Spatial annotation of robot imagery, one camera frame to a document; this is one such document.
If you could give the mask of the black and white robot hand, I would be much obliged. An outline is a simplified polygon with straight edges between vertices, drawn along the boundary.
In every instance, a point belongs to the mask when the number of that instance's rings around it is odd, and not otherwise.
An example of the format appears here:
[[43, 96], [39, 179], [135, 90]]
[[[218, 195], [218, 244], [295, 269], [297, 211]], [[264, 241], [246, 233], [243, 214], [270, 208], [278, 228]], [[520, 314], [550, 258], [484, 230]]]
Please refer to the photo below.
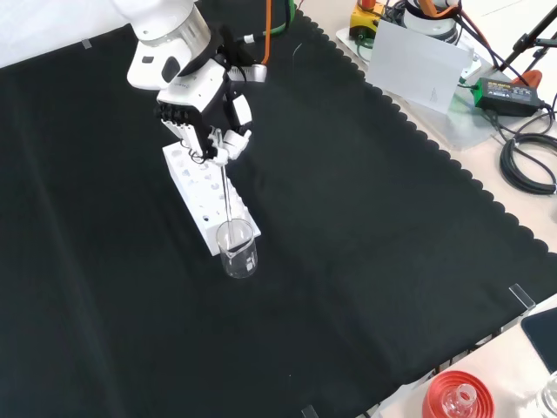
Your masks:
[[[223, 57], [210, 59], [193, 73], [175, 78], [158, 94], [156, 117], [197, 164], [226, 165], [239, 157], [252, 136], [251, 107], [233, 85], [229, 70]], [[223, 106], [225, 130], [208, 123], [216, 105]]]

